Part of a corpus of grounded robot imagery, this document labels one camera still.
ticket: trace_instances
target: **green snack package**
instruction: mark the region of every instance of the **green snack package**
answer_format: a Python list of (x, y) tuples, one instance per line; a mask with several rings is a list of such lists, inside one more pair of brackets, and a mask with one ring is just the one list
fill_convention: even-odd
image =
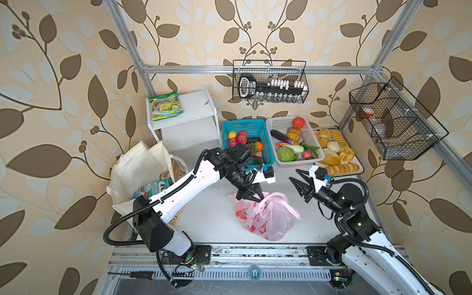
[(149, 102), (152, 107), (153, 121), (175, 117), (184, 112), (180, 108), (177, 91), (156, 97), (150, 97)]

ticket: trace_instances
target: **red tomato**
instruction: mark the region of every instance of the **red tomato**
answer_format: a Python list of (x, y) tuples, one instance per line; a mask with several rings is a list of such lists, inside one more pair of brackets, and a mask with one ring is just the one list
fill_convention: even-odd
[(295, 128), (302, 129), (302, 128), (305, 126), (305, 120), (303, 120), (303, 118), (296, 117), (296, 118), (292, 121), (292, 125), (293, 125)]

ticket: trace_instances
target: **black wire basket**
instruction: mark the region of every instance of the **black wire basket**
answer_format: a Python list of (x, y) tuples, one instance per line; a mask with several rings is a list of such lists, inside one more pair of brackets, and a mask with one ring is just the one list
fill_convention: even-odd
[[(400, 96), (402, 90), (411, 96), (414, 106)], [(349, 103), (383, 160), (415, 160), (449, 134), (395, 77), (388, 83), (370, 83), (352, 90)]]
[(233, 98), (249, 103), (304, 103), (309, 92), (305, 66), (306, 61), (235, 59)]

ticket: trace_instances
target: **green cabbage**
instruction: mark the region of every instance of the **green cabbage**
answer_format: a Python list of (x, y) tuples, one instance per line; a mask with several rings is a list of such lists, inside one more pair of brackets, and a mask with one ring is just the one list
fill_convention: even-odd
[(291, 162), (298, 158), (298, 155), (288, 146), (281, 146), (277, 152), (277, 157), (281, 162)]

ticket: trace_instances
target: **package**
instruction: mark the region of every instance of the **package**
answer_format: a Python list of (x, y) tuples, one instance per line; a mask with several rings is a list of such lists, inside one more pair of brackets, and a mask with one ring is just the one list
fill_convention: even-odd
[(143, 195), (145, 199), (152, 197), (170, 186), (169, 178), (148, 183), (135, 191), (134, 198)]
[(177, 91), (148, 98), (152, 107), (152, 120), (162, 120), (183, 113), (178, 102)]
[(262, 192), (264, 199), (259, 203), (245, 199), (236, 199), (236, 193), (229, 199), (236, 205), (235, 213), (241, 224), (252, 233), (261, 235), (266, 240), (275, 242), (285, 236), (295, 223), (295, 218), (302, 219), (298, 211), (290, 206), (283, 193), (269, 194)]

